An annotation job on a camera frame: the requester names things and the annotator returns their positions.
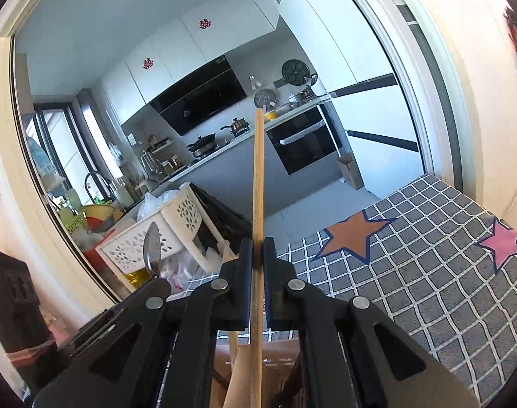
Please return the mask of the wooden chopstick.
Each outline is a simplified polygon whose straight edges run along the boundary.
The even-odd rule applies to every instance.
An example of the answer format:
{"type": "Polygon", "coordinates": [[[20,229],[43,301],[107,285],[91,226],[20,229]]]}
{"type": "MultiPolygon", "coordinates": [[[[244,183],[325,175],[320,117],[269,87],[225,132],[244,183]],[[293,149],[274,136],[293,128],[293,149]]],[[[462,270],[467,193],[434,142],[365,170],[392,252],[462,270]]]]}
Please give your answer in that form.
{"type": "Polygon", "coordinates": [[[262,242],[264,239],[264,109],[255,115],[253,153],[253,221],[252,221],[252,278],[250,311],[250,406],[262,406],[262,333],[264,278],[262,270],[262,242]]]}

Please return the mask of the black handled metal spoon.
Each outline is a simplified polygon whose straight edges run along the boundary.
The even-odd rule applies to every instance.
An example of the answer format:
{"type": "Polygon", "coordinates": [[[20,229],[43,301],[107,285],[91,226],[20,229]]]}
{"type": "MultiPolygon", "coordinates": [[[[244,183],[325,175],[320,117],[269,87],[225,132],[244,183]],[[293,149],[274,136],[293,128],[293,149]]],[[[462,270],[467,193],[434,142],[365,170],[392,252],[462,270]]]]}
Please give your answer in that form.
{"type": "Polygon", "coordinates": [[[161,271],[161,240],[159,227],[152,222],[143,240],[143,261],[151,278],[158,278],[161,271]]]}

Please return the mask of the grey checkered tablecloth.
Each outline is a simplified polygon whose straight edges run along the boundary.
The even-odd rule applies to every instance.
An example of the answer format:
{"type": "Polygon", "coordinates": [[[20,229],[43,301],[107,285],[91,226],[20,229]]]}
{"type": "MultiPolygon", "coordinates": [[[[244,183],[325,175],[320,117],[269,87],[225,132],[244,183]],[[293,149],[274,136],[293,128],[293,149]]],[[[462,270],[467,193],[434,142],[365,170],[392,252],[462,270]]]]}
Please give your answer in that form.
{"type": "Polygon", "coordinates": [[[336,182],[267,217],[297,276],[365,296],[484,407],[517,407],[517,230],[434,175],[374,200],[336,182]]]}

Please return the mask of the black built-in oven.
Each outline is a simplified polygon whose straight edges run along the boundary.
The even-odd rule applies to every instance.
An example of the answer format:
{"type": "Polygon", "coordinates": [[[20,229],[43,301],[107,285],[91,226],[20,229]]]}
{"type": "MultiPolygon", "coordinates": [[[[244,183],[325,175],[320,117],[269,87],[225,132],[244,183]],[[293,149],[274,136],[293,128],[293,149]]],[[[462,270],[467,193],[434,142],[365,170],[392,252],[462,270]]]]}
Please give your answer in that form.
{"type": "Polygon", "coordinates": [[[289,175],[338,153],[342,144],[325,104],[318,104],[267,131],[289,175]]]}

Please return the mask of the black range hood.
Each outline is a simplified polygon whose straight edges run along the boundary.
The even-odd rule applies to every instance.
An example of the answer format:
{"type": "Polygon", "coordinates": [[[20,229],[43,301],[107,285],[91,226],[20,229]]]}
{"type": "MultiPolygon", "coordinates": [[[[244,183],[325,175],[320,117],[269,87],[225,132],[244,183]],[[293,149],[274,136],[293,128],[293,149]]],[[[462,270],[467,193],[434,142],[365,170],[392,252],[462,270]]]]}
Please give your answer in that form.
{"type": "Polygon", "coordinates": [[[179,134],[186,135],[247,97],[224,55],[168,87],[149,105],[179,134]]]}

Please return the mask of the white refrigerator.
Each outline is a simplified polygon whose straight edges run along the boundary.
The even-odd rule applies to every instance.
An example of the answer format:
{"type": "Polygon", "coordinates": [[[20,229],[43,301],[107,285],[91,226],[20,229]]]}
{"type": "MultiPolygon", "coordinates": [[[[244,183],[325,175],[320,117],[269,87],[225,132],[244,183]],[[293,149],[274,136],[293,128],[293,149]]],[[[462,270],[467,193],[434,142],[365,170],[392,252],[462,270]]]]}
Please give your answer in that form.
{"type": "Polygon", "coordinates": [[[348,135],[364,187],[384,198],[424,173],[410,109],[353,0],[263,0],[305,50],[348,135]]]}

